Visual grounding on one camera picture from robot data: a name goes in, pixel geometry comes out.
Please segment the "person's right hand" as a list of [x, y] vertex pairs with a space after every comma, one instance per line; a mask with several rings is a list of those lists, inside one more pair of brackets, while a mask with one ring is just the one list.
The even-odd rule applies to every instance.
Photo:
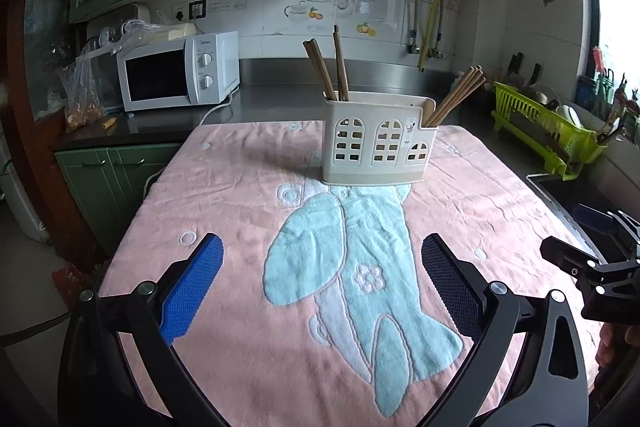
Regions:
[[616, 348], [621, 343], [638, 347], [640, 327], [604, 323], [600, 329], [600, 343], [596, 355], [596, 361], [600, 367], [605, 367], [614, 360]]

